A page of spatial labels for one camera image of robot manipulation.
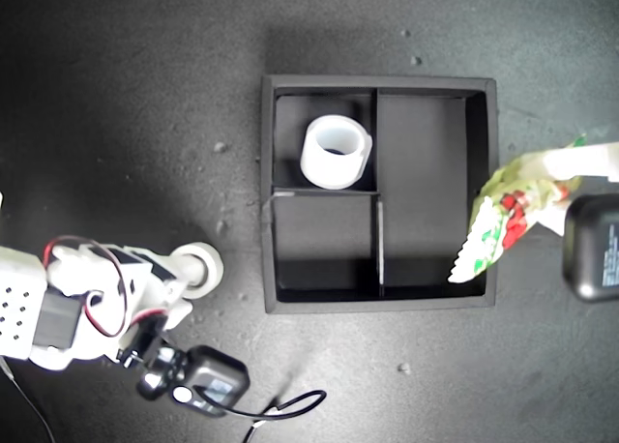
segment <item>black battery pack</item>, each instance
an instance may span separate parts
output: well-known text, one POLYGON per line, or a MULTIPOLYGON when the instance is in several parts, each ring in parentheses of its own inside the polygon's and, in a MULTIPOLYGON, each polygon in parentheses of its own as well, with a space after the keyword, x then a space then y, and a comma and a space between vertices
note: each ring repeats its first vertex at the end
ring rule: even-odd
POLYGON ((563 277, 585 301, 619 298, 619 193, 577 198, 565 221, 563 277))

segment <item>snack bag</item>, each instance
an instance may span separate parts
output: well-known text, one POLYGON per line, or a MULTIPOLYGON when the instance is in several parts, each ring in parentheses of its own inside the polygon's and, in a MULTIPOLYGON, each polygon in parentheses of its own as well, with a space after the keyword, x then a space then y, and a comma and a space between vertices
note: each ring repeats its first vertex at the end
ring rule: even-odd
MULTIPOLYGON (((583 144, 580 138, 568 148, 583 144)), ((561 228, 557 209, 567 210, 563 201, 581 178, 571 171, 570 158, 557 160, 558 151, 529 153, 494 172, 473 202, 469 234, 448 281, 463 283, 481 274, 545 213, 552 217, 545 224, 551 221, 549 227, 561 228)))

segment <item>box compartment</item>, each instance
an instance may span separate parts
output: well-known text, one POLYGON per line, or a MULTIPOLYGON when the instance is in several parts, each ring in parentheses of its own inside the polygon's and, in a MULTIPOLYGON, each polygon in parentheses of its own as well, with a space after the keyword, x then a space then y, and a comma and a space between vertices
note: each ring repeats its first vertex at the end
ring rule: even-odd
POLYGON ((263 108, 267 312, 493 305, 495 266, 447 283, 498 165, 492 80, 272 75, 263 108), (357 120, 374 141, 362 180, 343 191, 300 169, 306 128, 326 114, 357 120))
POLYGON ((278 299, 378 299, 372 196, 284 196, 273 201, 278 299))

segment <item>white label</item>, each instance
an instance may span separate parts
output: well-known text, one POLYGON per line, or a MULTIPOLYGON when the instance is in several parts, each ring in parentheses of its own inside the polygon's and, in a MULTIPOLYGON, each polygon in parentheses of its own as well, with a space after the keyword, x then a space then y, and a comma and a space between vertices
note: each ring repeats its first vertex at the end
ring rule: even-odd
POLYGON ((614 224, 608 227, 608 250, 604 252, 602 286, 619 285, 619 249, 614 224))

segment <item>tape roll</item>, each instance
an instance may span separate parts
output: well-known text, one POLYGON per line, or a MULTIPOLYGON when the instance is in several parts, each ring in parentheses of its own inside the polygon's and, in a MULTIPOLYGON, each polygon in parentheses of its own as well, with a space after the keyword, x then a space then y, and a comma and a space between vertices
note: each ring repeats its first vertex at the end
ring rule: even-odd
POLYGON ((357 121, 329 115, 309 124, 301 153, 301 170, 317 187, 342 190, 364 173, 372 139, 357 121))

